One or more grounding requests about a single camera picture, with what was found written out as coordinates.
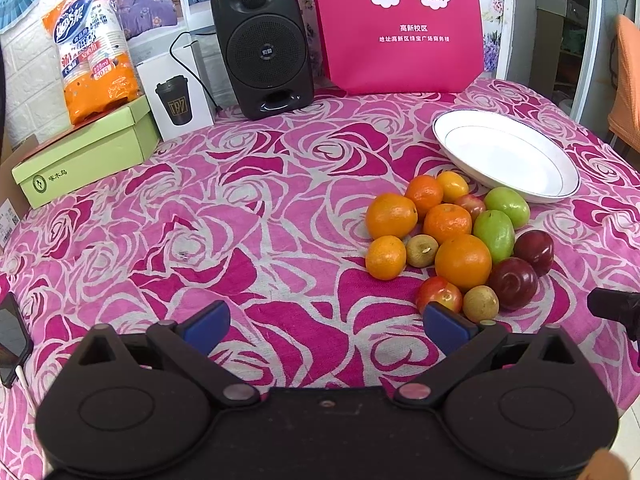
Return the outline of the brown kiwi front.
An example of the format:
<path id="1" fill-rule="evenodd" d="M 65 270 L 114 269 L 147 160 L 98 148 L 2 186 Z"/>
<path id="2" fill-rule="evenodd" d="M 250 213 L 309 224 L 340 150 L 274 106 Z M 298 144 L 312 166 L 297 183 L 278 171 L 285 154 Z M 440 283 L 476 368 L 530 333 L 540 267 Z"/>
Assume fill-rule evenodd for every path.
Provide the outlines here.
<path id="1" fill-rule="evenodd" d="M 478 285 L 464 295 L 462 311 L 473 323 L 493 320 L 499 313 L 499 299 L 490 287 Z"/>

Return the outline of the brown kiwi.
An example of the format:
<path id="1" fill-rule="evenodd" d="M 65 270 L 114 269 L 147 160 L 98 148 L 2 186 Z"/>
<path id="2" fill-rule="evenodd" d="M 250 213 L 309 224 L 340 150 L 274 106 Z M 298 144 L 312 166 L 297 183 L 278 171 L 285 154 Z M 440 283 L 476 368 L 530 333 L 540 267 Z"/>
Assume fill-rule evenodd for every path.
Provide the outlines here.
<path id="1" fill-rule="evenodd" d="M 417 269 L 430 266 L 439 248 L 438 241 L 426 234 L 418 234 L 408 239 L 406 244 L 407 263 Z"/>
<path id="2" fill-rule="evenodd" d="M 499 313 L 499 299 L 490 287 L 478 285 L 464 295 L 462 311 L 473 323 L 493 320 Z"/>

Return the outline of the red yellow apple front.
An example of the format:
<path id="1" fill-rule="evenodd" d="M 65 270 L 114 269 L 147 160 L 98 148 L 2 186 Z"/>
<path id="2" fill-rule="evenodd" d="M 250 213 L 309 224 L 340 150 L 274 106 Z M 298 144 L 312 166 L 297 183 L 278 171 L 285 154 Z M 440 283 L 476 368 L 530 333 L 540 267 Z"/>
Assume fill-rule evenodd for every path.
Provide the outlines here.
<path id="1" fill-rule="evenodd" d="M 423 314 L 430 302 L 437 302 L 452 312 L 462 310 L 463 295 L 456 285 L 440 276 L 425 280 L 416 293 L 416 310 Z"/>

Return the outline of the dark red plum front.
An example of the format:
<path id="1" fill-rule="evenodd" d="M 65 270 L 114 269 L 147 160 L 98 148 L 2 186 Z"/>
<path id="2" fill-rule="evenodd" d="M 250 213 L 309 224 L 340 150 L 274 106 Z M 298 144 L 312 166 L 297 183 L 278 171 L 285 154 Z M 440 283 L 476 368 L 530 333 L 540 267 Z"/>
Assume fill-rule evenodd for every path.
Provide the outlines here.
<path id="1" fill-rule="evenodd" d="M 516 257 L 497 263 L 487 281 L 498 297 L 500 308 L 507 311 L 526 307 L 536 295 L 538 284 L 534 268 Z"/>

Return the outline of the dark red plum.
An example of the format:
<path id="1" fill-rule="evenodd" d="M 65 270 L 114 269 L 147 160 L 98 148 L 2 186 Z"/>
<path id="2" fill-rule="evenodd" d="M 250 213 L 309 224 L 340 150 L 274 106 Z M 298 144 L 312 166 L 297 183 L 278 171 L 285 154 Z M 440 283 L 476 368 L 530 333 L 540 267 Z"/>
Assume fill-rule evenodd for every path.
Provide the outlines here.
<path id="1" fill-rule="evenodd" d="M 497 263 L 487 281 L 498 297 L 500 308 L 507 311 L 526 307 L 536 295 L 538 284 L 534 268 L 516 257 Z"/>
<path id="2" fill-rule="evenodd" d="M 544 231 L 522 233 L 515 242 L 513 255 L 528 262 L 538 276 L 547 274 L 554 260 L 553 238 Z"/>

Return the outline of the large orange front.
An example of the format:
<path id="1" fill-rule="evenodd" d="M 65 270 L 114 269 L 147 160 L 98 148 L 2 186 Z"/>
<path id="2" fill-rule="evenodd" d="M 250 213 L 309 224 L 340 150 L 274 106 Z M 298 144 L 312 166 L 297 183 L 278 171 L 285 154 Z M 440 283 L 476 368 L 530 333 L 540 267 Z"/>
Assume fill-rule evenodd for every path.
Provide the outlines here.
<path id="1" fill-rule="evenodd" d="M 435 257 L 436 275 L 464 290 L 484 285 L 491 268 L 488 247 L 471 234 L 461 234 L 445 240 Z"/>

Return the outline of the large orange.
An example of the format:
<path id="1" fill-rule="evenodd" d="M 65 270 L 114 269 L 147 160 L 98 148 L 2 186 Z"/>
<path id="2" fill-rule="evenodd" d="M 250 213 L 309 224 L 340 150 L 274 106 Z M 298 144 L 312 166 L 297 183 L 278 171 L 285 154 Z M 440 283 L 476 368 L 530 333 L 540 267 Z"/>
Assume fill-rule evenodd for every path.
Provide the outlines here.
<path id="1" fill-rule="evenodd" d="M 364 221 L 372 240 L 386 235 L 404 238 L 416 227 L 418 211 L 407 197 L 385 193 L 370 203 Z"/>
<path id="2" fill-rule="evenodd" d="M 491 268 L 488 247 L 471 234 L 461 234 L 445 240 L 435 257 L 436 275 L 464 290 L 484 285 Z"/>

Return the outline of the dark red plum back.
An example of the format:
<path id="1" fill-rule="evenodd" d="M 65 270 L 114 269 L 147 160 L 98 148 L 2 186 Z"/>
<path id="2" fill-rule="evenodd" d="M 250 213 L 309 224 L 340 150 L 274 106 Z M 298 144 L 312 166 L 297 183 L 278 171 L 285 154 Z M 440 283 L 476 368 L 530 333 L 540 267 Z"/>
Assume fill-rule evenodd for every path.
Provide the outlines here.
<path id="1" fill-rule="evenodd" d="M 554 260 L 553 238 L 544 231 L 522 233 L 515 242 L 513 255 L 528 262 L 538 276 L 547 274 Z"/>

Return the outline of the small orange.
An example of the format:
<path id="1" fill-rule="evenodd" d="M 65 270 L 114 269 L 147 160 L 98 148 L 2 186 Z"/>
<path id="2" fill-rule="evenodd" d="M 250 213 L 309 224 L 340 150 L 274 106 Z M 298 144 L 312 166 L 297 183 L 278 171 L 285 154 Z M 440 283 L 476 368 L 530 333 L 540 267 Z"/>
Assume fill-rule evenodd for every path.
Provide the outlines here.
<path id="1" fill-rule="evenodd" d="M 396 236 L 384 235 L 374 240 L 367 251 L 366 269 L 379 281 L 397 278 L 405 269 L 407 252 L 405 244 Z"/>

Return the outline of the green apple front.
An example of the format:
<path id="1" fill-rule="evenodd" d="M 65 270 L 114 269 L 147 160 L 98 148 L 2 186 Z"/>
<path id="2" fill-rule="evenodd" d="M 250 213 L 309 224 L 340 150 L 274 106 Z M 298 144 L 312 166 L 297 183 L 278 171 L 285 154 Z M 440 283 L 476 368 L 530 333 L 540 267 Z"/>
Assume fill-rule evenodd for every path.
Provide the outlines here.
<path id="1" fill-rule="evenodd" d="M 474 222 L 473 234 L 489 249 L 493 264 L 510 258 L 515 244 L 511 219 L 500 210 L 485 210 Z"/>

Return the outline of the green apple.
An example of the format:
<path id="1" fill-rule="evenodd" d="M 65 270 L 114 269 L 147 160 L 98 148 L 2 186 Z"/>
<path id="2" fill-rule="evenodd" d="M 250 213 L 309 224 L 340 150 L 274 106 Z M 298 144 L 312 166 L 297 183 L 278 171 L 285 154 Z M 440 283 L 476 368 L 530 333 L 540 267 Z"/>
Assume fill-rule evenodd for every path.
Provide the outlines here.
<path id="1" fill-rule="evenodd" d="M 529 204 L 512 188 L 504 186 L 493 188 L 485 195 L 484 203 L 487 209 L 502 211 L 506 214 L 516 230 L 529 222 Z"/>
<path id="2" fill-rule="evenodd" d="M 511 219 L 500 210 L 485 210 L 474 222 L 473 234 L 489 249 L 493 264 L 510 258 L 515 244 Z"/>

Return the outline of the mandarin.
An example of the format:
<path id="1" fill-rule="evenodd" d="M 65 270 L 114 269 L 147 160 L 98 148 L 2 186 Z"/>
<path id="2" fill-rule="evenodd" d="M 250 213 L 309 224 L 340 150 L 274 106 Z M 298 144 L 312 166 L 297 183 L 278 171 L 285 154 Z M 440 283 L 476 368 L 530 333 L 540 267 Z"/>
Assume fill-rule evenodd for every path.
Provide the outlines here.
<path id="1" fill-rule="evenodd" d="M 430 209 L 442 202 L 444 189 L 435 178 L 422 174 L 409 182 L 405 196 L 413 201 L 418 218 L 423 220 Z"/>
<path id="2" fill-rule="evenodd" d="M 439 204 L 427 211 L 423 221 L 423 233 L 442 244 L 445 240 L 463 234 L 471 234 L 473 220 L 469 211 L 454 204 Z"/>

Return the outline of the small red apple back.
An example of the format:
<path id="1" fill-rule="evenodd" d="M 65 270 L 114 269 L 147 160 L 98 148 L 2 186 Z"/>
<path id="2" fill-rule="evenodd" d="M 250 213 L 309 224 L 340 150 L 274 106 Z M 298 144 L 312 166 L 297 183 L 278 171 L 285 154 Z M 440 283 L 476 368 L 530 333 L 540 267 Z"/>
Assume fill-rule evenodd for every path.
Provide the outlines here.
<path id="1" fill-rule="evenodd" d="M 470 214 L 473 222 L 486 210 L 483 200 L 473 194 L 465 194 L 458 197 L 454 204 L 465 209 Z"/>

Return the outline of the yellow orange small fruit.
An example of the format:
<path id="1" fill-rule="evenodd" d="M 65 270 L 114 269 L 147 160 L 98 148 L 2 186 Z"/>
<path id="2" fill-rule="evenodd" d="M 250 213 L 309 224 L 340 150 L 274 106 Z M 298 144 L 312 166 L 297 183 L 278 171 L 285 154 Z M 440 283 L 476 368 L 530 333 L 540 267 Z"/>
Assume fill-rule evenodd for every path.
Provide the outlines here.
<path id="1" fill-rule="evenodd" d="M 468 182 L 454 171 L 441 172 L 436 177 L 436 181 L 442 187 L 442 201 L 444 203 L 454 203 L 460 197 L 469 194 Z"/>

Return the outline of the mandarin back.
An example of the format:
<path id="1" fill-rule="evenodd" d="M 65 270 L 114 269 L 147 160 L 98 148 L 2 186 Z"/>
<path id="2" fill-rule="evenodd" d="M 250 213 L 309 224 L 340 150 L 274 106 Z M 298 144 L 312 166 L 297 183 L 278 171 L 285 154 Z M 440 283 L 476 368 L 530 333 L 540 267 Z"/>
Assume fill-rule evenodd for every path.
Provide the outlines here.
<path id="1" fill-rule="evenodd" d="M 423 220 L 430 209 L 442 202 L 444 189 L 435 178 L 422 174 L 409 182 L 405 196 L 413 201 L 418 218 Z"/>

